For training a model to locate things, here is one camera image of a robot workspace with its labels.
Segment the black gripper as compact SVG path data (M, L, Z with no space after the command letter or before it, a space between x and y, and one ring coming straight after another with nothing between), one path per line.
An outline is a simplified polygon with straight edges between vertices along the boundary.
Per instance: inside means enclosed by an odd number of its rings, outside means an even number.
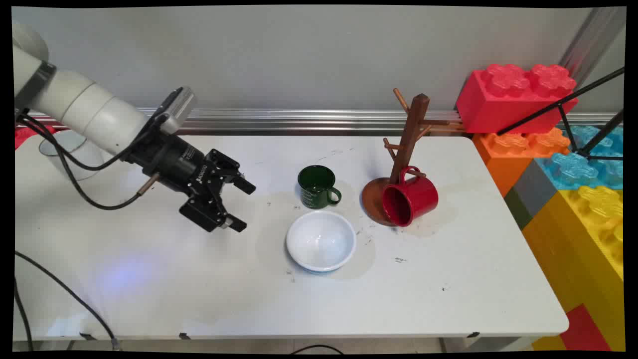
M125 161L141 166L149 177L158 174L158 182L188 195L178 213L207 232L216 228L242 232L248 227L226 210L221 197L221 190L228 183L248 195L257 189L241 173L239 162L217 149L205 156L179 136L165 134L158 125L146 126L139 138L141 141L132 147Z

